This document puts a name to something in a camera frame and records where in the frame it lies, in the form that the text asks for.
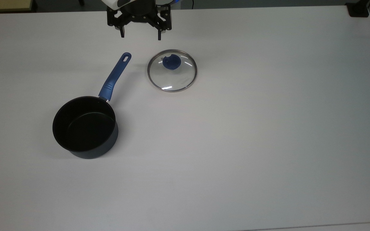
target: saucepan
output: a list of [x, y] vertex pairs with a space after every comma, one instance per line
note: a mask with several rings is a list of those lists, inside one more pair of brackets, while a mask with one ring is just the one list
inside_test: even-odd
[[59, 109], [52, 130], [60, 146], [83, 159], [98, 158], [113, 147], [118, 138], [118, 124], [108, 102], [129, 60], [130, 53], [121, 56], [98, 97], [74, 98]]

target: white table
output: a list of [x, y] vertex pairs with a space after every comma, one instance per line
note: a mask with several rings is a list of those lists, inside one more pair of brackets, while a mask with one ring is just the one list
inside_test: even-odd
[[[0, 14], [0, 231], [230, 231], [370, 222], [370, 17], [345, 6], [173, 11], [157, 41], [105, 12]], [[150, 58], [198, 77], [163, 92]], [[110, 102], [119, 138], [79, 159], [52, 135], [67, 101]]]

